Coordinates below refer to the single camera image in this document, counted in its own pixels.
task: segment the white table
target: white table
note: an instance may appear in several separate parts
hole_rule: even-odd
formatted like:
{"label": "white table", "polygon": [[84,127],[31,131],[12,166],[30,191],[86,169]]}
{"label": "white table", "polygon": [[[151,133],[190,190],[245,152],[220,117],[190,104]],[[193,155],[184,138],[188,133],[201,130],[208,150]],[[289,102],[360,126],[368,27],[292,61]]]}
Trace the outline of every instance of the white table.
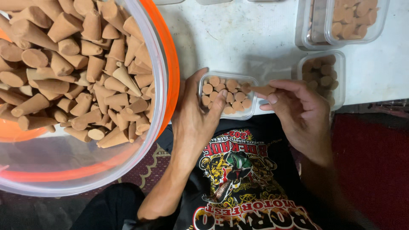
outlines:
{"label": "white table", "polygon": [[[182,78],[209,67],[265,84],[290,78],[291,66],[314,53],[294,43],[297,0],[207,6],[185,0],[157,7],[173,36]],[[340,50],[347,59],[345,105],[409,98],[409,1],[391,0],[376,41]],[[263,113],[257,107],[255,114]]]}

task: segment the person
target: person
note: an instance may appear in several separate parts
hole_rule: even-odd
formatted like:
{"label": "person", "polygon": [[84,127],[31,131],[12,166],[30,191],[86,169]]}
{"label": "person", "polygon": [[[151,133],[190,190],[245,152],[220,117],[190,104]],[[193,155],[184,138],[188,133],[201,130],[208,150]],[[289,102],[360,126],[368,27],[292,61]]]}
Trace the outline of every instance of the person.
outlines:
{"label": "person", "polygon": [[[145,198],[136,185],[111,186],[72,230],[363,229],[336,182],[328,102],[304,81],[271,80],[277,91],[258,97],[275,114],[220,120],[226,90],[208,113],[199,107],[206,72],[186,80],[158,139],[171,159],[152,191]],[[301,177],[289,144],[303,155]]]}

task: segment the left hand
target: left hand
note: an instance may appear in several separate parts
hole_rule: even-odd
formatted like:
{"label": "left hand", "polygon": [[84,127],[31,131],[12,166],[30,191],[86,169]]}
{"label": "left hand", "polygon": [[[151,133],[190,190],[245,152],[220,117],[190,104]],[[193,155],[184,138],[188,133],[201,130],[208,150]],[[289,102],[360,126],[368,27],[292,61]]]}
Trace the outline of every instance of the left hand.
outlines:
{"label": "left hand", "polygon": [[221,90],[207,114],[199,107],[198,81],[207,71],[208,68],[198,70],[186,80],[184,94],[178,100],[172,117],[171,164],[179,169],[193,170],[203,149],[213,137],[226,104],[227,90]]}

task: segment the graphic print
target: graphic print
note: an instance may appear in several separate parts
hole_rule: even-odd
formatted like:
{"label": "graphic print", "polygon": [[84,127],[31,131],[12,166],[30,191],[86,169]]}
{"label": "graphic print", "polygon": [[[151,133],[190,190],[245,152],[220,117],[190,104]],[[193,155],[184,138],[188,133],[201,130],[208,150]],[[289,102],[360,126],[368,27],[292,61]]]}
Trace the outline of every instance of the graphic print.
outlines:
{"label": "graphic print", "polygon": [[198,208],[189,229],[319,230],[302,206],[288,200],[274,179],[277,164],[270,144],[255,141],[249,130],[233,130],[213,138],[203,150],[199,167],[210,179],[207,203]]}

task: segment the right hand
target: right hand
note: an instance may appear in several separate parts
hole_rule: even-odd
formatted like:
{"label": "right hand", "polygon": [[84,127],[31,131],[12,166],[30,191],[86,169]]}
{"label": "right hand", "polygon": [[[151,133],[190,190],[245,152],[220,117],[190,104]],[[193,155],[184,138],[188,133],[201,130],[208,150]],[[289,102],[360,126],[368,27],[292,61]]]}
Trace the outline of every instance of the right hand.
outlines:
{"label": "right hand", "polygon": [[261,110],[273,110],[281,121],[290,144],[312,162],[329,167],[333,164],[330,137],[330,106],[305,81],[271,80],[277,91],[268,97]]}

